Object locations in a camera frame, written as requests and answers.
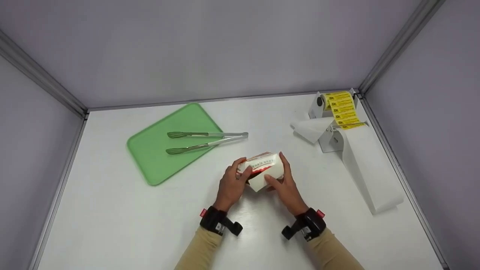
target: finger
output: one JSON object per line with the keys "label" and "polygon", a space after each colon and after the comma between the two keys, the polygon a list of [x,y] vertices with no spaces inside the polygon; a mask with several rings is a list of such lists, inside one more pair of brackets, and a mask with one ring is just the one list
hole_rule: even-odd
{"label": "finger", "polygon": [[269,183],[276,190],[278,190],[282,186],[282,184],[277,179],[273,178],[268,174],[265,175],[265,181],[267,181],[267,183]]}
{"label": "finger", "polygon": [[232,168],[234,168],[236,170],[238,168],[239,164],[242,163],[242,161],[244,161],[246,159],[247,159],[246,157],[237,159],[236,161],[234,161],[232,163]]}
{"label": "finger", "polygon": [[242,173],[241,173],[241,176],[240,176],[240,181],[242,182],[247,182],[248,178],[250,177],[250,175],[252,174],[252,171],[253,171],[253,168],[251,166],[248,166]]}
{"label": "finger", "polygon": [[290,163],[288,162],[287,158],[285,158],[282,152],[280,152],[280,159],[282,160],[283,171],[285,172],[285,174],[292,175],[292,170],[290,169]]}

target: red tag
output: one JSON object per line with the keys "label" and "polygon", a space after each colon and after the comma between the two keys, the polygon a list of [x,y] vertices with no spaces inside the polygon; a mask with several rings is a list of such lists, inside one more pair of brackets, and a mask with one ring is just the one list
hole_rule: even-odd
{"label": "red tag", "polygon": [[321,217],[321,218],[324,218],[325,214],[320,211],[320,210],[317,210],[317,214]]}
{"label": "red tag", "polygon": [[202,210],[202,212],[200,213],[200,216],[203,218],[206,212],[207,212],[207,209],[204,208],[204,209]]}

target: table surface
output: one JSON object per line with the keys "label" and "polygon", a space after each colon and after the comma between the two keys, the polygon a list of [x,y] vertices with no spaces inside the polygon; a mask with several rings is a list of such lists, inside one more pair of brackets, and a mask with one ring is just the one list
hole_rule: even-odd
{"label": "table surface", "polygon": [[[126,142],[183,105],[91,112],[39,269],[173,269],[225,168],[264,151],[283,151],[304,200],[365,269],[441,269],[406,196],[373,216],[340,155],[293,135],[289,124],[308,119],[313,97],[201,103],[224,131],[248,131],[248,140],[213,149],[158,186],[146,184]],[[367,118],[361,104],[358,115]],[[243,231],[226,234],[214,269],[314,269],[301,235],[281,235],[293,218],[275,193],[247,190],[229,217]]]}

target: cardboard box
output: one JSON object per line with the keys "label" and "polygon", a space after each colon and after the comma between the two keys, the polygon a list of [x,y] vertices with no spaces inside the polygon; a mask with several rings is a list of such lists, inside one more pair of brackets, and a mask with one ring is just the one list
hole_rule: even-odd
{"label": "cardboard box", "polygon": [[247,181],[247,184],[258,192],[269,184],[265,181],[265,175],[269,174],[274,178],[281,178],[284,174],[283,163],[278,154],[265,152],[254,156],[240,163],[237,168],[237,174],[240,175],[245,169],[251,166],[253,168],[252,174]]}

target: black wrist strap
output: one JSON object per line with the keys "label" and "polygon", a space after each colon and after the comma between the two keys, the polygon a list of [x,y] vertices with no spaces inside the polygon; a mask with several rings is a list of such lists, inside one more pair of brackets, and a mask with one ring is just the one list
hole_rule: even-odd
{"label": "black wrist strap", "polygon": [[305,240],[310,241],[318,237],[327,227],[323,218],[312,208],[305,213],[295,216],[296,221],[291,227],[286,226],[282,235],[290,240],[298,231],[302,231]]}
{"label": "black wrist strap", "polygon": [[207,231],[218,235],[223,235],[225,227],[236,236],[238,236],[241,233],[241,230],[243,230],[240,223],[232,223],[232,221],[227,218],[227,212],[217,210],[213,206],[210,206],[204,213],[202,220],[200,221],[200,226]]}

